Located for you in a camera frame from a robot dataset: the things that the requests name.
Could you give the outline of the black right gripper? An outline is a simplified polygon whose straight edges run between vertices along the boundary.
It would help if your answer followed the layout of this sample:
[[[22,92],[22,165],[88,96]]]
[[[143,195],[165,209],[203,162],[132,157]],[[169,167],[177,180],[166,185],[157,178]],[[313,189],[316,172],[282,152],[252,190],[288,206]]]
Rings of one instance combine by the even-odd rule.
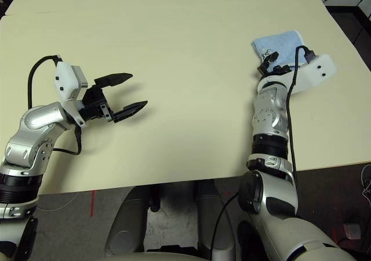
[[[288,65],[274,66],[271,71],[268,70],[270,64],[275,62],[278,56],[279,56],[278,52],[273,52],[264,58],[262,64],[257,68],[258,72],[261,74],[262,77],[284,75],[291,72],[291,68]]]

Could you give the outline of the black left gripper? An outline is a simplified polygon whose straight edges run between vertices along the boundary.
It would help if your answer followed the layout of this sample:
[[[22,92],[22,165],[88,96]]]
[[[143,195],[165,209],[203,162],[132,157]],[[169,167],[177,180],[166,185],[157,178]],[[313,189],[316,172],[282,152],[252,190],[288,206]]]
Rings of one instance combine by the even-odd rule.
[[[148,101],[139,101],[125,106],[121,111],[113,113],[103,93],[103,88],[116,86],[132,78],[129,73],[116,73],[106,75],[94,80],[96,86],[88,88],[82,98],[83,107],[79,110],[80,116],[85,120],[104,118],[115,123],[134,116],[143,109]]]

